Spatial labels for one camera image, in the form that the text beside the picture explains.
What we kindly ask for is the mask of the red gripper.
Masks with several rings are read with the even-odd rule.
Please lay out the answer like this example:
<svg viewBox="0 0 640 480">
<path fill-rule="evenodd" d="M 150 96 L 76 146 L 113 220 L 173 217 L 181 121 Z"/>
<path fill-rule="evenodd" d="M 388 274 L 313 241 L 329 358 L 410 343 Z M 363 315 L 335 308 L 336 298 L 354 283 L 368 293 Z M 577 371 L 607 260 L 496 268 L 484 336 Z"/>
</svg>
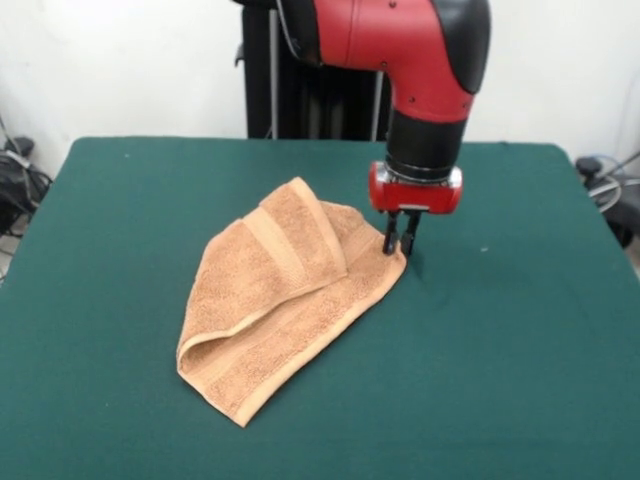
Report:
<svg viewBox="0 0 640 480">
<path fill-rule="evenodd" d="M 373 162 L 368 174 L 368 191 L 372 207 L 387 213 L 383 253 L 392 255 L 397 243 L 397 220 L 400 211 L 450 214 L 458 206 L 463 192 L 463 173 L 454 167 L 449 177 L 439 183 L 410 182 L 395 175 L 382 161 Z M 413 250 L 421 212 L 407 212 L 407 228 L 401 237 L 401 251 Z"/>
</svg>

